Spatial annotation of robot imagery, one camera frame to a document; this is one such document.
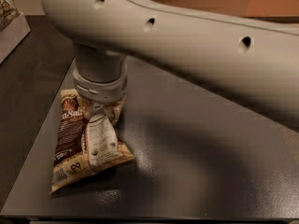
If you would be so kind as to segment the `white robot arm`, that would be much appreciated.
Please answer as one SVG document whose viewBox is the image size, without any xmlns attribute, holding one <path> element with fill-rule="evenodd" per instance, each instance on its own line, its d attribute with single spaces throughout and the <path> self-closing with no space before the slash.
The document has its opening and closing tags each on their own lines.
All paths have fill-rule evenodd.
<svg viewBox="0 0 299 224">
<path fill-rule="evenodd" d="M 126 90 L 136 57 L 244 105 L 299 126 L 299 34 L 295 27 L 170 7 L 151 0 L 42 0 L 73 41 L 81 96 L 100 104 Z"/>
</svg>

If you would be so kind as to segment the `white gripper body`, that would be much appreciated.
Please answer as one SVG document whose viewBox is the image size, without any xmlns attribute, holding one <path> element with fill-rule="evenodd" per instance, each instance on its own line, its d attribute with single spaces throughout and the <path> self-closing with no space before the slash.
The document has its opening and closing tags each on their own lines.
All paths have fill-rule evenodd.
<svg viewBox="0 0 299 224">
<path fill-rule="evenodd" d="M 100 105 L 112 105 L 123 99 L 127 91 L 128 69 L 116 80 L 109 82 L 90 81 L 83 77 L 77 68 L 73 70 L 75 89 L 78 94 Z"/>
</svg>

